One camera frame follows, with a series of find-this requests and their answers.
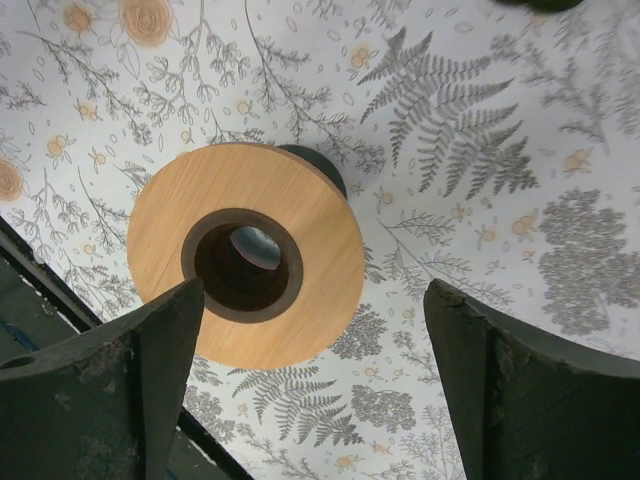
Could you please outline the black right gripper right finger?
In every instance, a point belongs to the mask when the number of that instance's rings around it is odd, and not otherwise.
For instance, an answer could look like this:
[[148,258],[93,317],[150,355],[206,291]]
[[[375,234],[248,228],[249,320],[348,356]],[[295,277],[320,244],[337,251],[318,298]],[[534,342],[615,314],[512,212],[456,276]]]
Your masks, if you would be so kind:
[[423,308],[469,479],[636,479],[639,363],[433,280]]

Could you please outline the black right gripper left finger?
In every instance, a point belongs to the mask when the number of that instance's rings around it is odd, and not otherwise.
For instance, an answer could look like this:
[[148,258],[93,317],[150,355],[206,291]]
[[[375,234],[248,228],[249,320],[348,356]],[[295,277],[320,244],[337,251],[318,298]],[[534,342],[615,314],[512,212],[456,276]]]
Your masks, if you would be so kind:
[[2,478],[164,478],[203,311],[194,278],[2,363]]

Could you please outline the round bamboo dripper holder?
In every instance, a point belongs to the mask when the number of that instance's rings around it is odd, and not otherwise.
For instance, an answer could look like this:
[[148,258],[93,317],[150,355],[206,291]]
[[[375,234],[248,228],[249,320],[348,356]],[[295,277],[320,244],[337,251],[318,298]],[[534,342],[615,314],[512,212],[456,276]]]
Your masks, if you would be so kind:
[[200,278],[196,351],[240,369],[307,361],[349,327],[364,245],[336,166],[300,145],[225,143],[179,155],[139,193],[127,233],[139,297]]

